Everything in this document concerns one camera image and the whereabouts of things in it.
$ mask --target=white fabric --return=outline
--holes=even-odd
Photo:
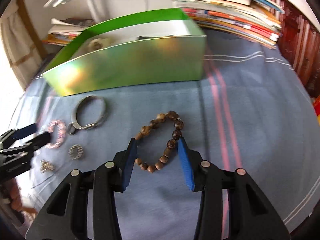
[[[39,70],[41,57],[12,0],[0,18],[0,34],[10,66],[25,90]]]

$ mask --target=wooden cabinet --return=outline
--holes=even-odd
[[[309,20],[287,0],[272,0],[281,4],[285,13],[278,19],[282,25],[279,50],[292,65],[308,93],[320,95],[320,34]]]

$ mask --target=shiny green box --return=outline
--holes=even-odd
[[[163,32],[155,29],[156,37],[149,38],[150,23],[159,22]],[[161,37],[161,33],[170,33],[170,28],[179,34],[177,24],[178,29],[185,28],[185,35]],[[88,40],[115,30],[128,32],[125,28],[131,28],[129,32],[135,28],[140,32],[149,29],[148,38],[73,58]],[[205,38],[202,30],[179,8],[135,13],[87,28],[56,55],[42,75],[60,96],[138,84],[199,80],[203,73]]]

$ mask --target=wooden bead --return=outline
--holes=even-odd
[[[157,119],[160,120],[161,122],[164,122],[165,118],[166,118],[166,116],[163,113],[157,115]]]
[[[149,126],[151,127],[151,129],[157,129],[160,126],[161,121],[158,119],[153,119],[150,121]]]
[[[156,171],[156,166],[150,165],[150,166],[148,167],[148,171],[149,171],[150,173],[155,172],[155,171]]]
[[[142,137],[143,137],[142,133],[138,132],[134,138],[135,138],[137,141],[139,141],[140,139],[142,139]]]
[[[143,171],[145,171],[145,170],[148,168],[148,164],[146,164],[146,163],[141,163],[141,164],[140,164],[140,168],[141,168]]]
[[[167,113],[167,116],[170,120],[173,120],[173,121],[175,121],[179,118],[179,115],[175,111],[169,111]]]
[[[176,147],[177,141],[174,139],[171,139],[167,142],[167,148],[174,149]]]
[[[169,158],[167,156],[164,156],[162,155],[160,158],[159,158],[159,161],[161,161],[162,163],[167,163],[169,160]]]
[[[148,136],[151,132],[150,126],[143,126],[140,130],[140,133],[142,133],[143,136]]]
[[[156,163],[156,169],[161,170],[164,167],[164,164],[162,162],[157,162]]]
[[[140,164],[142,163],[142,160],[140,158],[136,158],[134,162],[140,166]]]
[[[181,136],[182,136],[182,132],[180,130],[174,130],[172,133],[172,138],[175,140],[179,140]]]
[[[168,157],[168,158],[170,158],[171,152],[172,152],[171,149],[166,148],[166,149],[163,151],[163,155],[166,156],[166,157]]]
[[[174,128],[176,130],[182,130],[183,128],[183,121],[177,120],[174,122]]]

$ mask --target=stack of books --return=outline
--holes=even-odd
[[[284,13],[270,0],[173,0],[201,27],[236,34],[274,49],[281,35],[281,23],[269,12]]]
[[[52,28],[43,42],[53,45],[66,46],[82,31],[94,25],[93,20],[79,20],[69,18],[66,20],[51,19]]]

